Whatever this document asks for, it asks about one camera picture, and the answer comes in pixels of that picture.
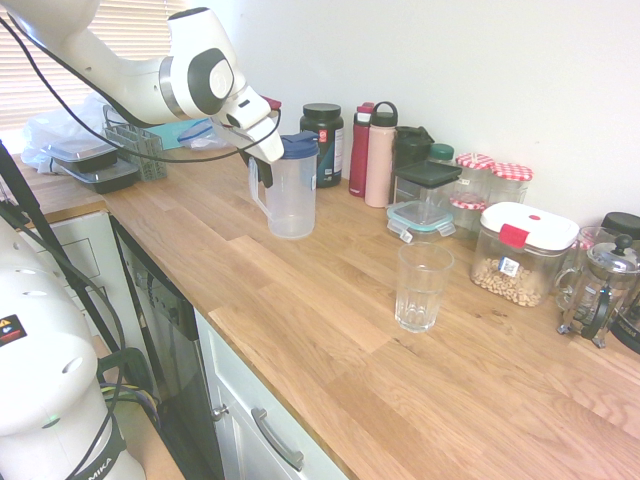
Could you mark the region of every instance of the water bottle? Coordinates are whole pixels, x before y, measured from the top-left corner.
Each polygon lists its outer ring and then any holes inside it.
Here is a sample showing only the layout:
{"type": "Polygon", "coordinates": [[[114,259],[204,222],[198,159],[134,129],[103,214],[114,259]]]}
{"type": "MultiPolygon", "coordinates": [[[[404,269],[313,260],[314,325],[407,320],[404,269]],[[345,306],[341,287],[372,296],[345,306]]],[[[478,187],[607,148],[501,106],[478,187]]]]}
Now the water bottle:
{"type": "Polygon", "coordinates": [[[371,114],[369,128],[369,155],[364,203],[370,207],[384,208],[389,204],[391,169],[393,166],[393,140],[398,125],[398,110],[391,102],[378,103],[371,114]],[[382,105],[391,112],[379,112],[382,105]]]}
{"type": "Polygon", "coordinates": [[[365,102],[357,108],[353,116],[349,193],[355,197],[364,197],[367,181],[367,156],[369,154],[369,126],[371,125],[373,107],[373,103],[365,102]]]}

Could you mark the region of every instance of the window blind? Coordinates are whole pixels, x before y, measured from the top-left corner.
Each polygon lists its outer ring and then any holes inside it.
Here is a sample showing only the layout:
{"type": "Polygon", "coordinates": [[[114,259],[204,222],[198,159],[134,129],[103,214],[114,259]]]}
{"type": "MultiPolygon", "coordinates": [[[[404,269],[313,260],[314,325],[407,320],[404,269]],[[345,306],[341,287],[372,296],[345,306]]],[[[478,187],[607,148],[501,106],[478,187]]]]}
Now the window blind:
{"type": "MultiPolygon", "coordinates": [[[[163,56],[169,53],[167,18],[187,9],[187,4],[188,0],[102,0],[89,28],[122,57],[163,56]]],[[[8,21],[3,7],[0,15],[8,21]]],[[[21,37],[65,102],[82,103],[91,89],[21,37]]],[[[60,104],[40,82],[13,37],[0,26],[0,131],[21,128],[33,115],[57,108],[60,104]]]]}

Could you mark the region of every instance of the french press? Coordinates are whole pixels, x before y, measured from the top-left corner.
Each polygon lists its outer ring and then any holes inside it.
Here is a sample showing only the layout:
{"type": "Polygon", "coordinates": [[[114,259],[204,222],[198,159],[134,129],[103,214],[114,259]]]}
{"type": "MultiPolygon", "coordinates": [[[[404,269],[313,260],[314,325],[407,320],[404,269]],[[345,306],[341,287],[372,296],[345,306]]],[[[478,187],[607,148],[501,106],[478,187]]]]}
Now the french press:
{"type": "Polygon", "coordinates": [[[599,243],[587,251],[558,333],[579,332],[604,348],[604,336],[640,273],[631,243],[629,235],[619,235],[614,243],[599,243]]]}

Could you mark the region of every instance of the drinking glass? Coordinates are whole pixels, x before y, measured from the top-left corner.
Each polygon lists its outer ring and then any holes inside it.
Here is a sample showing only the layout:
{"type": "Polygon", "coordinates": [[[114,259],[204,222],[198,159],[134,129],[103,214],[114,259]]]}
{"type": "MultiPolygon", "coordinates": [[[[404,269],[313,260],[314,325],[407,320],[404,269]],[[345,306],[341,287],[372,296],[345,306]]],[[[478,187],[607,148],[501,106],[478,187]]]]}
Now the drinking glass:
{"type": "Polygon", "coordinates": [[[416,242],[398,251],[396,320],[410,332],[426,332],[436,322],[455,260],[446,248],[416,242]]]}

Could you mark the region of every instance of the red clip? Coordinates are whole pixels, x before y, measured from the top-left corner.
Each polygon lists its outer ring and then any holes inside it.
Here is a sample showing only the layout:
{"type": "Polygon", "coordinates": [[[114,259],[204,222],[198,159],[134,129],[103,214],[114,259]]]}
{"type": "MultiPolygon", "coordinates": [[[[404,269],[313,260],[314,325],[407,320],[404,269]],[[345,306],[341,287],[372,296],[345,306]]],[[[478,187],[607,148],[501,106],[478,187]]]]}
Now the red clip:
{"type": "Polygon", "coordinates": [[[506,223],[500,229],[500,241],[513,248],[522,248],[527,243],[529,232],[506,223]]]}

